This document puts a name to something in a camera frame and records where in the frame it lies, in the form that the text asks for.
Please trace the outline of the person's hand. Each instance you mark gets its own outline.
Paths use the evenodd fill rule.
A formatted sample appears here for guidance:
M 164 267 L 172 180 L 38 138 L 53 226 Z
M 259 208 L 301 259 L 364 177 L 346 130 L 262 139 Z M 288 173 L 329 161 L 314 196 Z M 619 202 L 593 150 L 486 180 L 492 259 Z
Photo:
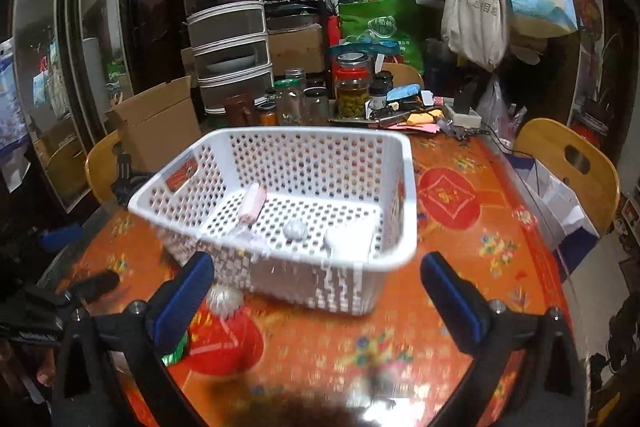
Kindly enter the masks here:
M 44 387 L 51 387 L 55 377 L 54 351 L 48 349 L 43 352 L 42 363 L 36 373 L 37 381 Z

